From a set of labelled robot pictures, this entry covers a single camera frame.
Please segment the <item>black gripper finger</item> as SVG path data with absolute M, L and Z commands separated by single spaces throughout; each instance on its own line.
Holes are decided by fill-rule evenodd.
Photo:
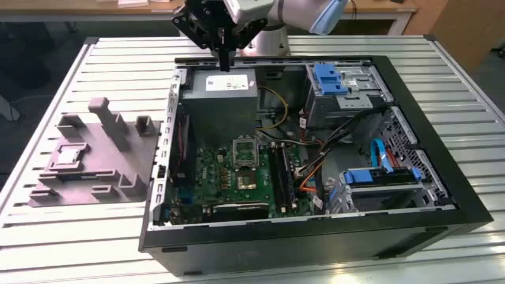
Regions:
M 233 66 L 237 49 L 244 49 L 268 24 L 266 18 L 250 21 L 244 25 L 233 21 L 224 27 L 224 71 Z
M 222 29 L 218 23 L 218 5 L 184 5 L 173 15 L 172 24 L 201 48 L 209 49 L 224 71 Z

